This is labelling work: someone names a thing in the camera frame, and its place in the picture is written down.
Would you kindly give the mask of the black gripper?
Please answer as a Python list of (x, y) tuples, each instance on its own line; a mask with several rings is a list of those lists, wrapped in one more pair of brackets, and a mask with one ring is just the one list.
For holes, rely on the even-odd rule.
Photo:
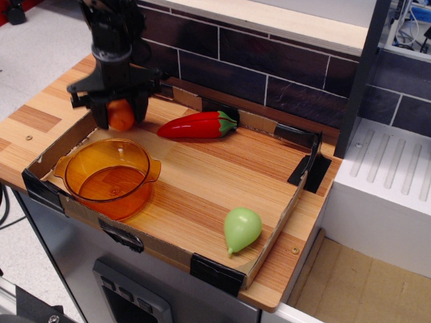
[(97, 126), (107, 130), (109, 102), (126, 99), (131, 105), (135, 122), (142, 122), (150, 96), (159, 90), (160, 82), (166, 79), (168, 74), (163, 70), (134, 65), (129, 59), (117, 62), (96, 59), (92, 73), (69, 85), (67, 91), (74, 108), (90, 109)]

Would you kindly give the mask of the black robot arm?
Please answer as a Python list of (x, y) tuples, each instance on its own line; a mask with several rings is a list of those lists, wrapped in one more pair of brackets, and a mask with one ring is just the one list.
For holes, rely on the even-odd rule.
[(151, 95), (159, 92), (168, 75), (145, 68), (138, 50), (152, 52), (141, 37), (145, 16), (136, 1), (80, 1), (92, 33), (92, 73), (67, 87), (74, 108), (91, 110), (96, 124), (108, 128), (108, 105), (118, 100), (130, 104), (136, 122), (142, 122)]

